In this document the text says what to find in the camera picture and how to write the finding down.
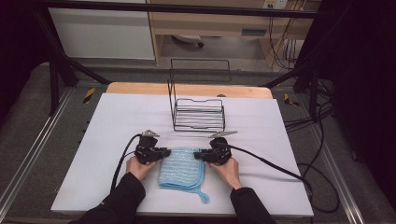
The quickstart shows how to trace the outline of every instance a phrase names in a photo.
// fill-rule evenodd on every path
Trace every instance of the black sleeve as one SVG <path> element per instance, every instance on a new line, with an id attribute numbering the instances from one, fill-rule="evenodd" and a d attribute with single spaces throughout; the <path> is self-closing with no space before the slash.
<path id="1" fill-rule="evenodd" d="M 145 197 L 146 192 L 142 183 L 128 173 L 98 206 L 69 224 L 131 224 L 137 206 Z"/>
<path id="2" fill-rule="evenodd" d="M 239 224 L 276 224 L 253 189 L 233 189 L 231 202 Z"/>

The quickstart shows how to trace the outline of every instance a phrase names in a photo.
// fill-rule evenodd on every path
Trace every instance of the wall outlet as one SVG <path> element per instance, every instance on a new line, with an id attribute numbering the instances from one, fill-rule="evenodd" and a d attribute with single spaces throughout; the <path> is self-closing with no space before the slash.
<path id="1" fill-rule="evenodd" d="M 276 0 L 265 0 L 264 6 L 262 8 L 275 8 Z"/>
<path id="2" fill-rule="evenodd" d="M 276 0 L 275 9 L 285 9 L 288 0 Z"/>

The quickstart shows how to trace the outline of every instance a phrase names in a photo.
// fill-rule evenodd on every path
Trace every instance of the wire rack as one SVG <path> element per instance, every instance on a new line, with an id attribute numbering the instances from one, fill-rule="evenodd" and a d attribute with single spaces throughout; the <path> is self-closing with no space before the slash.
<path id="1" fill-rule="evenodd" d="M 199 63 L 225 63 L 226 68 L 175 68 L 175 61 Z M 203 78 L 200 74 L 221 74 L 221 79 Z M 177 98 L 176 82 L 231 81 L 230 63 L 227 60 L 172 59 L 169 69 L 168 90 L 172 123 L 176 132 L 223 132 L 225 129 L 224 105 L 220 99 L 193 100 Z"/>

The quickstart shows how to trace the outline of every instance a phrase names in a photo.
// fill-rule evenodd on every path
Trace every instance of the white cabinet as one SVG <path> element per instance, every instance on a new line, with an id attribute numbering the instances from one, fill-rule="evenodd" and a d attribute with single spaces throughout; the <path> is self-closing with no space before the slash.
<path id="1" fill-rule="evenodd" d="M 147 12 L 63 8 L 50 8 L 49 12 L 70 57 L 154 60 Z"/>

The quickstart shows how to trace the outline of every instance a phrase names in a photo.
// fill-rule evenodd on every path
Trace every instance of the person's arm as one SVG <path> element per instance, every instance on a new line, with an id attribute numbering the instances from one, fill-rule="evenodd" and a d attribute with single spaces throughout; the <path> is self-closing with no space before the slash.
<path id="1" fill-rule="evenodd" d="M 137 206 L 146 196 L 141 181 L 155 164 L 140 164 L 136 157 L 129 159 L 126 174 L 117 187 L 98 206 L 70 224 L 131 224 Z"/>
<path id="2" fill-rule="evenodd" d="M 241 181 L 239 180 L 238 165 L 238 161 L 234 158 L 230 158 L 223 165 L 209 163 L 209 166 L 219 173 L 232 190 L 230 195 L 231 202 L 233 203 L 233 209 L 238 217 L 239 224 L 276 224 L 256 192 L 250 188 L 242 188 Z"/>

